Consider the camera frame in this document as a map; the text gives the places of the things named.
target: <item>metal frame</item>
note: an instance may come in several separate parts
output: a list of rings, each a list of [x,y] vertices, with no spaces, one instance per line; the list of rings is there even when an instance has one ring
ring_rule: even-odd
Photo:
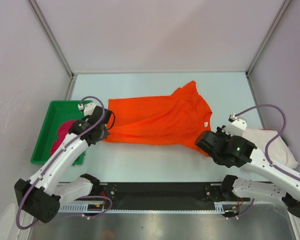
[[[66,90],[65,100],[71,100],[72,93],[74,92],[74,89],[75,89],[77,77],[78,77],[78,75],[74,75],[71,78],[68,89]]]
[[[71,70],[68,61],[66,59],[66,57],[64,56],[53,32],[51,31],[51,28],[49,27],[38,3],[36,0],[27,0],[31,9],[33,10],[35,16],[38,19],[39,24],[41,25],[45,35],[47,36],[51,46],[53,47],[55,53],[57,54],[58,58],[60,59],[62,66],[64,67],[64,69],[66,70],[67,74],[69,75],[69,77],[71,78],[71,81],[73,81],[74,78],[74,72]],[[253,60],[249,66],[249,68],[247,69],[247,76],[248,76],[248,80],[249,80],[249,76],[251,74],[251,72],[253,71],[254,67],[256,66],[258,60],[260,59],[262,53],[264,52],[264,50],[266,49],[267,45],[269,44],[272,36],[274,35],[276,29],[278,28],[280,22],[282,21],[285,13],[288,10],[288,7],[291,5],[291,3],[293,2],[293,0],[284,0],[284,2],[282,3],[278,13],[276,14],[273,22],[271,23],[271,26],[268,30],[268,32],[266,33],[265,37],[262,40],[262,43],[258,49],[258,51],[256,52],[255,56],[253,57]],[[72,84],[70,83],[70,86],[68,88],[68,92],[66,95],[66,99],[69,98],[69,96],[71,95],[71,91],[72,91]]]
[[[293,216],[291,213],[289,214],[290,222],[293,228],[293,232],[296,240],[300,240],[300,218]]]
[[[265,51],[266,47],[268,46],[270,40],[272,39],[276,29],[278,28],[279,24],[281,23],[285,13],[287,12],[289,6],[291,5],[291,3],[294,0],[284,0],[284,2],[282,3],[279,11],[277,12],[273,22],[271,23],[271,26],[268,30],[268,32],[266,33],[265,37],[262,40],[262,43],[258,49],[258,51],[256,52],[256,54],[253,57],[253,60],[246,72],[247,76],[249,77],[252,73],[252,71],[254,70],[257,62],[259,61],[260,57],[262,56],[262,53]]]
[[[99,209],[89,209],[89,206],[100,205]],[[214,203],[214,209],[211,210],[184,210],[184,211],[177,211],[177,210],[120,210],[120,209],[110,209],[108,213],[120,213],[120,214],[225,214],[224,206],[233,206],[236,205],[237,202],[224,202],[223,204],[219,202]],[[104,202],[100,200],[96,201],[74,201],[68,203],[60,207],[58,213],[77,213],[77,214],[98,214],[106,207],[103,206]]]
[[[253,86],[252,86],[252,83],[251,83],[251,80],[250,80],[250,76],[248,75],[247,72],[245,73],[245,76],[246,76],[246,80],[247,80],[248,85],[249,85],[249,88],[250,88],[250,92],[251,92],[251,95],[252,95],[254,104],[255,104],[255,105],[258,105],[256,93],[255,93],[254,88],[253,88]],[[264,119],[263,119],[263,117],[262,117],[260,108],[257,108],[256,111],[257,111],[258,116],[259,116],[259,119],[260,119],[260,121],[261,121],[261,126],[262,126],[262,128],[263,128],[263,129],[266,129],[266,127],[265,127],[265,122],[264,122]]]
[[[64,56],[54,34],[52,33],[42,11],[40,10],[40,7],[37,3],[36,0],[27,0],[31,9],[33,10],[36,18],[39,21],[39,24],[42,27],[43,32],[45,33],[45,35],[47,36],[53,50],[55,51],[56,55],[58,56],[58,58],[60,59],[62,66],[64,67],[65,71],[67,72],[67,74],[69,75],[70,78],[73,77],[73,72],[71,71],[71,68],[67,62],[66,57]]]
[[[221,213],[219,202],[236,205],[238,197],[221,195],[221,182],[101,182],[99,191],[113,201],[112,212]],[[100,201],[99,198],[89,201]]]

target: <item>white table surface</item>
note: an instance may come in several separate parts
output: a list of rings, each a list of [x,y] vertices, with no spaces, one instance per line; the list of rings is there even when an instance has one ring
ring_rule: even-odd
[[[212,109],[213,131],[227,125],[230,114],[255,105],[243,72],[83,74],[77,77],[71,99],[95,96],[107,107],[108,99],[170,95],[192,80]],[[244,117],[250,128],[262,128],[256,110]],[[84,173],[102,182],[221,182],[226,175],[265,180],[236,167],[219,166],[212,158],[181,145],[107,142],[89,147],[83,165],[72,166],[61,181],[73,181]]]

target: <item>green plastic bin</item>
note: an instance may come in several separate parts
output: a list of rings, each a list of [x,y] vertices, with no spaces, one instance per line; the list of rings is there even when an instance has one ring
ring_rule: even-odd
[[[50,150],[53,143],[58,139],[57,132],[60,126],[71,120],[78,120],[84,117],[79,111],[80,101],[52,101],[38,137],[31,157],[33,164],[45,164],[50,158]],[[74,165],[81,165],[84,162],[85,153],[82,153],[75,161]]]

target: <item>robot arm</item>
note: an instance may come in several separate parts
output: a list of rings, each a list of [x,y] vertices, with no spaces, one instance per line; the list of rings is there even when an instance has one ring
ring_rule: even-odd
[[[51,221],[63,205],[93,194],[99,188],[100,181],[89,174],[57,187],[77,157],[109,134],[105,125],[111,117],[110,110],[95,103],[79,105],[79,109],[84,113],[84,118],[73,123],[55,153],[27,181],[19,179],[14,185],[19,206],[43,223]]]
[[[196,145],[208,153],[218,165],[236,166],[256,173],[272,183],[254,182],[236,176],[226,176],[223,193],[240,198],[253,198],[285,206],[300,218],[300,173],[271,159],[254,143],[241,137],[247,127],[245,119],[231,115],[231,124],[218,127],[216,132],[205,131]]]

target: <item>gray wall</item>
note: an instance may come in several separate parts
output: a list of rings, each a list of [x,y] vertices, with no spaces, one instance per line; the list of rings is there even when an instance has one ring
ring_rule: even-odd
[[[68,83],[27,1],[0,0],[0,214],[38,168],[30,158],[48,105]]]
[[[251,82],[258,103],[278,105],[286,113],[283,136],[300,163],[300,0],[292,2],[253,70]],[[275,109],[262,109],[261,114],[267,128],[282,127],[282,117]]]
[[[140,73],[245,71],[283,0],[37,2],[75,73]]]

